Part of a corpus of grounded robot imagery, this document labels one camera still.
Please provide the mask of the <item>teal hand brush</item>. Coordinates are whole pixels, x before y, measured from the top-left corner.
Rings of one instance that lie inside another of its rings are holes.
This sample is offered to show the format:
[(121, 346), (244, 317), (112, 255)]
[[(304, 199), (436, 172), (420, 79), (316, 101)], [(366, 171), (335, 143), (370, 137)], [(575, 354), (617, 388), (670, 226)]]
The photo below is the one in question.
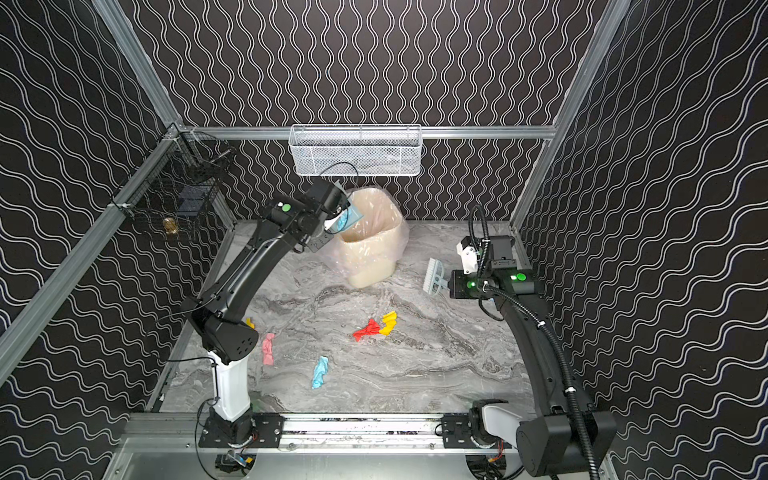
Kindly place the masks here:
[(422, 289), (431, 296), (449, 289), (449, 280), (442, 261), (435, 258), (429, 259)]

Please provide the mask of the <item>teal dustpan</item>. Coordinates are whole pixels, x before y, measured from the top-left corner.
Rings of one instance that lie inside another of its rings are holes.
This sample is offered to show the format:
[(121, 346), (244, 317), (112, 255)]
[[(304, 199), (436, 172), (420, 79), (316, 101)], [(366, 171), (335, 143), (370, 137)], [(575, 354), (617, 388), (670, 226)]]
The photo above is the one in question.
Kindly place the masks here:
[(345, 190), (339, 182), (335, 182), (334, 185), (342, 191), (343, 199), (346, 201), (341, 213), (335, 218), (334, 222), (329, 227), (330, 233), (339, 234), (350, 230), (357, 222), (363, 218), (363, 214), (352, 202), (353, 193)]

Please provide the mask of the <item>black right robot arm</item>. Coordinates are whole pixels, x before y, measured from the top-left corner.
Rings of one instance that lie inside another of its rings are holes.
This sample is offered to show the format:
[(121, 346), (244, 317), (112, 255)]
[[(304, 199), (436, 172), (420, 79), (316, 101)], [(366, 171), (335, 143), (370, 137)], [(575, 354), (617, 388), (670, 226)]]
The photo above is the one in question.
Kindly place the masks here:
[(507, 325), (530, 377), (535, 415), (525, 420), (501, 399), (473, 403), (464, 425), (442, 426), (448, 448), (467, 439), (479, 448), (494, 450), (488, 466), (515, 452), (516, 474), (556, 478), (583, 472), (600, 476), (601, 464), (616, 432), (613, 414), (598, 409), (583, 388), (540, 297), (534, 274), (518, 267), (514, 240), (493, 235), (481, 205), (469, 211), (468, 234), (457, 245), (461, 268), (447, 282), (449, 295), (473, 300), (480, 308), (491, 302), (489, 318)]

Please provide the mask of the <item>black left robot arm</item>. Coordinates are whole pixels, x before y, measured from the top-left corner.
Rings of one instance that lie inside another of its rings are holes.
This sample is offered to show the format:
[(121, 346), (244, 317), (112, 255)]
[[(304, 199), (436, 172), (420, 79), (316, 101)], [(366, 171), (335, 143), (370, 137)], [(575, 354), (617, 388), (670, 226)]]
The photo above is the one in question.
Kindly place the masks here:
[(296, 198), (277, 195), (267, 201), (245, 247), (189, 309), (187, 320), (213, 364), (215, 396), (205, 429), (227, 444), (244, 446), (252, 438), (247, 364), (259, 333), (246, 322), (251, 300), (288, 253), (327, 237), (326, 223), (349, 207), (342, 187), (324, 179)]

